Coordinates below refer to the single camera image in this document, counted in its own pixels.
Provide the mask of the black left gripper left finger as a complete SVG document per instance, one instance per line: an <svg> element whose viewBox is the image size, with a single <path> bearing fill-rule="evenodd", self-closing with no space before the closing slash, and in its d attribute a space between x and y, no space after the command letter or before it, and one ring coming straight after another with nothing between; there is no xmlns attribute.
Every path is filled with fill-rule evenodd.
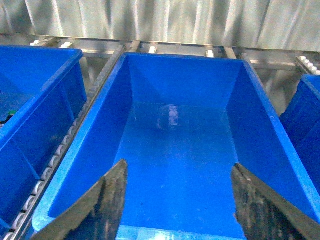
<svg viewBox="0 0 320 240"><path fill-rule="evenodd" d="M128 183L128 163L120 160L76 203L33 235L33 240L114 240Z"/></svg>

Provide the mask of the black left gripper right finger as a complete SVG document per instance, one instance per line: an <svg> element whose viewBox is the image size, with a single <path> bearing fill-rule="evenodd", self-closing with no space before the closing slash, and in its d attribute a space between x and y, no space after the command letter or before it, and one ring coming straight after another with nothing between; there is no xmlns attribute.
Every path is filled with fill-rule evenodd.
<svg viewBox="0 0 320 240"><path fill-rule="evenodd" d="M231 170L235 218L248 240L318 240L320 225L240 163Z"/></svg>

